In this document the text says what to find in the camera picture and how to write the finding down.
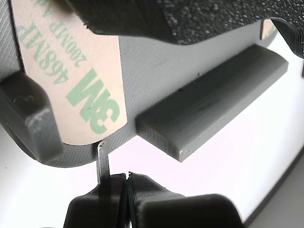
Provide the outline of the bladed gripper finger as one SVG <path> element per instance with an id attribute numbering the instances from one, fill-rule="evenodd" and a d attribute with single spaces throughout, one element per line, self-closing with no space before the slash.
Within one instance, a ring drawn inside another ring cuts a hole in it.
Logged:
<path id="1" fill-rule="evenodd" d="M 97 147 L 96 167 L 98 185 L 70 202 L 64 222 L 65 228 L 126 227 L 126 174 L 110 174 L 104 141 Z"/>

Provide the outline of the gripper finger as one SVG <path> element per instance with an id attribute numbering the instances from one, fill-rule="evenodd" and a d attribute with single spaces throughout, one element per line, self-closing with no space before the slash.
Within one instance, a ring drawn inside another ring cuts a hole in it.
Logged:
<path id="1" fill-rule="evenodd" d="M 69 0 L 67 5 L 98 35 L 196 44 L 270 19 L 292 52 L 304 56 L 301 0 Z"/>

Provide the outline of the padded gripper finger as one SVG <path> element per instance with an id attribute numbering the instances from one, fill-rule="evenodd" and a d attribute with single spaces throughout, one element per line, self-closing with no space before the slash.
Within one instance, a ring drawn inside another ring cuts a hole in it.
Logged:
<path id="1" fill-rule="evenodd" d="M 243 228 L 233 202 L 219 194 L 186 197 L 150 177 L 131 172 L 127 181 L 134 228 Z"/>

